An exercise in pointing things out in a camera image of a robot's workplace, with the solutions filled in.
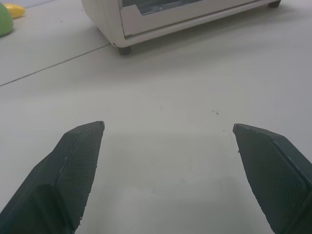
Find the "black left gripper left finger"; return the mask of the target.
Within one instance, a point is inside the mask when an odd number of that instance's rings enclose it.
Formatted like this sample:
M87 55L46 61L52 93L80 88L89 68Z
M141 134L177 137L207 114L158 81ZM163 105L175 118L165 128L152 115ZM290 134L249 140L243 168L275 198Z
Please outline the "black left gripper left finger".
M105 125L66 132L28 174L0 213L2 234L73 234L95 178Z

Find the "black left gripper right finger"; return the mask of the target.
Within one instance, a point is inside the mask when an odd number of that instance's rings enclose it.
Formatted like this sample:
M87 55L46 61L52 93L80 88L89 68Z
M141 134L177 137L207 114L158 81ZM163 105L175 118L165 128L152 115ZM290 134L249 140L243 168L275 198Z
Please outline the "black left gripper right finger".
M310 234L310 161L280 134L238 123L233 133L248 183L272 231Z

